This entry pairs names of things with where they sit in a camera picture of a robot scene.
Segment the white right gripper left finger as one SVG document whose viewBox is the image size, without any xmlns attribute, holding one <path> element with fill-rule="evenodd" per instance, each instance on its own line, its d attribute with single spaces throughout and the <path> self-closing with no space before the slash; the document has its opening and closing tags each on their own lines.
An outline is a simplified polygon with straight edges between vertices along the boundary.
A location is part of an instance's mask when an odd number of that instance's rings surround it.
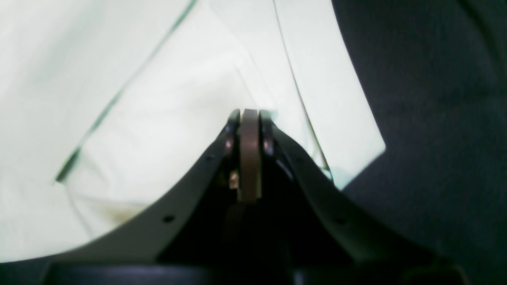
<svg viewBox="0 0 507 285">
<path fill-rule="evenodd" d="M 203 284 L 212 271 L 164 265 L 159 256 L 190 222 L 217 174 L 236 185 L 237 203 L 261 198 L 259 111 L 234 110 L 217 139 L 157 202 L 111 233 L 56 257 L 43 285 Z"/>
</svg>

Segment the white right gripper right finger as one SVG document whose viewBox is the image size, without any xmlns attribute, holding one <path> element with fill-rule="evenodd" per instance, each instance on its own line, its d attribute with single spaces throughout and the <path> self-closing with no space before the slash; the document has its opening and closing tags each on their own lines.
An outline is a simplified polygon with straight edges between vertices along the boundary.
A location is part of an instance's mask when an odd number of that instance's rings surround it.
<svg viewBox="0 0 507 285">
<path fill-rule="evenodd" d="M 323 252 L 340 251 L 342 264 L 305 263 L 293 269 L 296 285 L 466 285 L 467 275 L 371 217 L 340 193 L 306 152 L 279 130 L 266 110 L 259 112 L 265 157 L 282 169 L 303 195 L 315 225 L 331 239 Z"/>
</svg>

